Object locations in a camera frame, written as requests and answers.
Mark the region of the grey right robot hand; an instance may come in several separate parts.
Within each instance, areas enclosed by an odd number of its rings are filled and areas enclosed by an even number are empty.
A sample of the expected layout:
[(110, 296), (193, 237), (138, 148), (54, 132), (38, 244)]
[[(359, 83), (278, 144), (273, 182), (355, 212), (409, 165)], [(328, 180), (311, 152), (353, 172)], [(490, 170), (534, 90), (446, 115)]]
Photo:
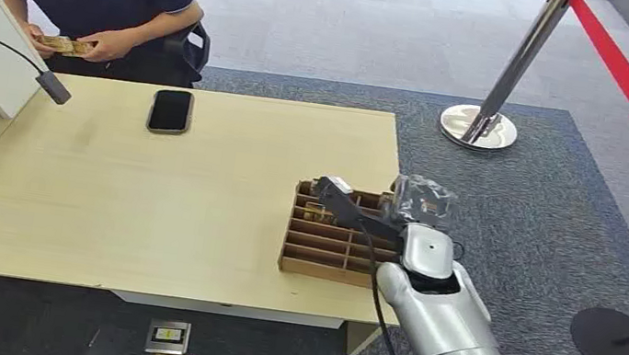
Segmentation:
[(441, 232), (451, 230), (458, 196), (418, 174), (396, 177), (381, 198), (383, 216), (392, 223), (420, 223)]

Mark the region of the person's left hand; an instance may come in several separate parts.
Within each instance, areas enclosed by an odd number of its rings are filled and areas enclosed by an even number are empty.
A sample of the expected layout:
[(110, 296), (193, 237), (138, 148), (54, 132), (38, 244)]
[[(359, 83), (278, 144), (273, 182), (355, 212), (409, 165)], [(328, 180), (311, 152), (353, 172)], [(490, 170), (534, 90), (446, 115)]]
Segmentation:
[(109, 62), (126, 55), (135, 45), (134, 35), (129, 29), (101, 31), (78, 38), (77, 41), (91, 44), (91, 50), (82, 58), (89, 62)]

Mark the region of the person's right hand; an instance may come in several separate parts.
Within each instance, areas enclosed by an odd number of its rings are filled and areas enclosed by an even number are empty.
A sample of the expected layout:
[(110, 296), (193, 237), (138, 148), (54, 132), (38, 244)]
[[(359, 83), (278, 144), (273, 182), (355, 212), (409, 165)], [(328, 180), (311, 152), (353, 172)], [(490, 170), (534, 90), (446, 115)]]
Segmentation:
[(41, 43), (40, 37), (44, 36), (44, 32), (38, 25), (22, 22), (21, 27), (42, 59), (50, 59), (55, 54), (55, 49)]

